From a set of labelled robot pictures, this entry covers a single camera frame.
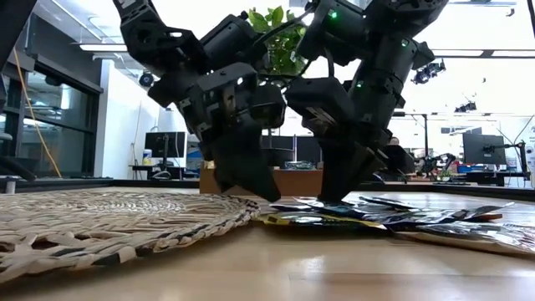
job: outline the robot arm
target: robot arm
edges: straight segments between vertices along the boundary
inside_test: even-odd
[[[218,186],[242,188],[271,202],[280,198],[262,154],[262,128],[283,123],[275,85],[258,86],[267,48],[247,14],[227,16],[205,37],[167,27],[151,0],[114,0],[129,54],[160,77],[148,95],[163,107],[175,103],[205,160],[216,163]]]
[[[258,86],[270,33],[255,33],[242,13],[229,15],[199,40],[191,31],[167,27],[150,0],[114,2],[129,53],[160,77],[149,96],[164,107],[177,105],[205,159],[216,162],[222,191],[238,185],[271,202],[280,198],[259,143],[262,128],[282,124],[285,108],[276,85]],[[345,0],[313,0],[306,7],[314,20],[297,53],[309,61],[327,58],[329,77],[297,77],[285,96],[322,147],[323,201],[339,202],[389,165],[383,149],[392,135],[387,127],[394,108],[405,104],[404,82],[411,69],[434,59],[413,37],[446,4],[373,0],[362,10]],[[361,64],[347,91],[333,75],[334,63],[355,59]],[[271,108],[269,114],[265,108]]]
[[[340,202],[374,171],[389,164],[384,148],[394,109],[403,108],[401,91],[409,72],[434,60],[426,43],[413,37],[435,21],[446,0],[373,0],[363,11],[345,0],[321,0],[298,54],[324,56],[346,65],[360,59],[346,93],[334,77],[298,79],[285,93],[318,138],[324,154],[319,196]]]

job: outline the person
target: person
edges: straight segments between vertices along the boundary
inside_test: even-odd
[[[390,138],[390,142],[388,144],[389,145],[399,145],[400,144],[400,140],[397,137],[392,136],[392,138]]]

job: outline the woven placemat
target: woven placemat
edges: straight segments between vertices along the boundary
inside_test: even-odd
[[[0,196],[0,283],[187,247],[244,225],[259,211],[256,202],[232,196],[115,191]]]

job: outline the computer monitor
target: computer monitor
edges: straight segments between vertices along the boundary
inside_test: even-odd
[[[145,149],[152,151],[153,158],[163,158],[166,151],[167,158],[184,158],[184,147],[186,145],[185,132],[157,132],[145,135]]]
[[[318,140],[312,136],[298,136],[297,138],[298,161],[307,161],[318,164],[321,158],[321,148]]]
[[[271,136],[271,147],[285,150],[293,150],[293,136]],[[262,148],[269,148],[269,136],[262,136]]]
[[[507,164],[505,149],[498,147],[504,145],[502,136],[463,134],[462,144],[465,164]],[[496,146],[497,148],[492,151],[486,150],[490,146]]]

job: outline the potted plant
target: potted plant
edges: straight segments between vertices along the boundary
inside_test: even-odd
[[[289,10],[284,12],[283,7],[268,8],[267,14],[257,12],[256,8],[249,10],[249,22],[258,33],[267,33],[282,23],[295,19]],[[304,24],[298,24],[282,31],[270,38],[267,42],[267,51],[270,66],[266,70],[270,75],[296,76],[306,66],[305,58],[297,55],[295,49],[306,31]]]
[[[451,179],[451,171],[441,171],[438,176],[441,181],[449,181]]]

